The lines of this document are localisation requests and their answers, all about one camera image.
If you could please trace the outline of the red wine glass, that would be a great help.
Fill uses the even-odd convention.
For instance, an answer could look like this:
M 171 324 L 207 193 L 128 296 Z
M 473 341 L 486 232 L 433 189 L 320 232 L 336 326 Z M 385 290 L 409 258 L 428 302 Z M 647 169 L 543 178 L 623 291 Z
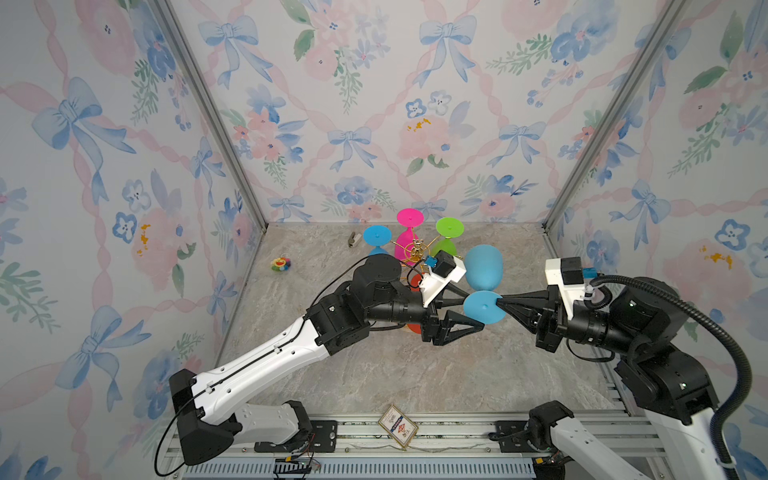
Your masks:
M 410 289 L 413 292 L 416 292 L 416 293 L 420 292 L 421 280 L 422 280 L 422 275 L 420 273 L 410 273 L 409 274 L 409 276 L 408 276 L 408 285 L 409 285 Z M 421 327 L 420 327 L 419 324 L 409 324 L 408 328 L 412 332 L 414 332 L 416 334 L 420 334 L 421 333 Z

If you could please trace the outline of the light blue wine glass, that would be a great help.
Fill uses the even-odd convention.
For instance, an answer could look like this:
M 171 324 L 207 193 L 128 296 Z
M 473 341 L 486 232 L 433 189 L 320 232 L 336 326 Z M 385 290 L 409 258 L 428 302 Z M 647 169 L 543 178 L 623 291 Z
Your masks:
M 500 322 L 505 312 L 496 304 L 501 296 L 495 289 L 504 274 L 501 252 L 491 245 L 478 245 L 468 251 L 464 264 L 465 278 L 474 290 L 463 302 L 464 314 L 486 325 Z

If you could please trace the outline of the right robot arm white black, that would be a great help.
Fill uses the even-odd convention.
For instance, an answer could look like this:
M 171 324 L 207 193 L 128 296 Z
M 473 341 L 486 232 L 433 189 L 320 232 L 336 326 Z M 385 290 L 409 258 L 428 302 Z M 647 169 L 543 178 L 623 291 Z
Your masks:
M 724 436 L 727 419 L 744 403 L 753 383 L 750 362 L 736 340 L 667 284 L 651 278 L 598 275 L 579 289 L 502 296 L 497 307 L 526 325 L 538 347 L 555 351 L 561 340 L 590 344 L 618 357 L 615 368 L 638 407 L 690 426 L 696 414 L 713 416 L 708 436 L 718 467 L 738 476 L 736 455 Z M 719 402 L 704 366 L 672 343 L 689 320 L 718 340 L 731 356 L 736 385 Z

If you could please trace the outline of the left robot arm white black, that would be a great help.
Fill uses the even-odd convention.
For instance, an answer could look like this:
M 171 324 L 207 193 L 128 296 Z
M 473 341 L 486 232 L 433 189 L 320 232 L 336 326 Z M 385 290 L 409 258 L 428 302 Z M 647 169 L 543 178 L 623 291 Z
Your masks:
M 309 450 L 319 436 L 300 402 L 259 406 L 250 399 L 373 331 L 418 325 L 423 341 L 433 346 L 482 331 L 483 323 L 461 313 L 438 314 L 443 292 L 453 290 L 465 269 L 450 255 L 437 266 L 436 273 L 424 275 L 424 286 L 414 288 L 401 279 L 401 261 L 387 254 L 367 256 L 348 268 L 350 280 L 331 281 L 303 316 L 269 341 L 210 371 L 174 373 L 169 379 L 174 417 L 168 427 L 177 432 L 184 466 L 208 462 L 238 443 L 267 453 Z

